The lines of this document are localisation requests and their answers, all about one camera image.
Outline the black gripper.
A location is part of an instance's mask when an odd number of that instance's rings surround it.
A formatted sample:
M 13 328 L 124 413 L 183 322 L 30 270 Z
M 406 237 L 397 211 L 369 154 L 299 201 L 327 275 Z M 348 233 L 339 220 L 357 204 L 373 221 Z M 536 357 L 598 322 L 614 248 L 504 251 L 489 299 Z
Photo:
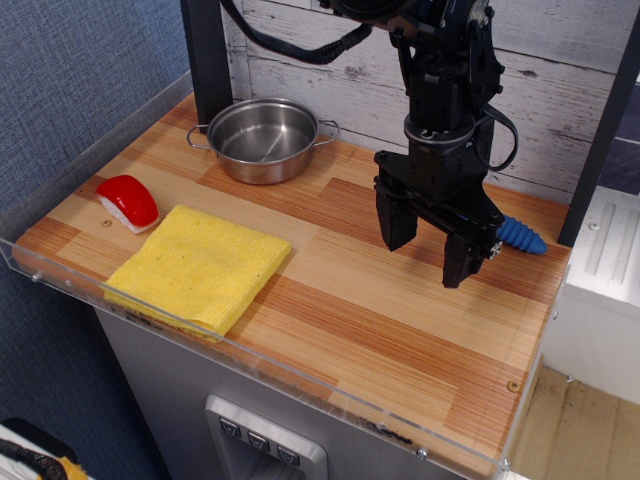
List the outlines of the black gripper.
M 500 251 L 504 215 L 483 182 L 491 164 L 493 115 L 464 118 L 454 131 L 430 131 L 406 120 L 406 154 L 375 154 L 376 209 L 390 251 L 411 242 L 420 219 L 446 234 L 443 285 L 458 288 Z

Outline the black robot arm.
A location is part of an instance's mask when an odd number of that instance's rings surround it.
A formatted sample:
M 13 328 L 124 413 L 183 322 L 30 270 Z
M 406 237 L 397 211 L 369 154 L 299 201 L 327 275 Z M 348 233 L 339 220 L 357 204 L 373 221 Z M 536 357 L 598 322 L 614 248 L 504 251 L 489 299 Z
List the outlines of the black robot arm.
M 388 31 L 409 113 L 405 154 L 375 156 L 376 208 L 390 250 L 411 242 L 419 220 L 445 232 L 443 284 L 456 288 L 497 255 L 504 217 L 486 195 L 494 126 L 511 123 L 490 104 L 503 66 L 486 1 L 324 1 L 322 7 Z

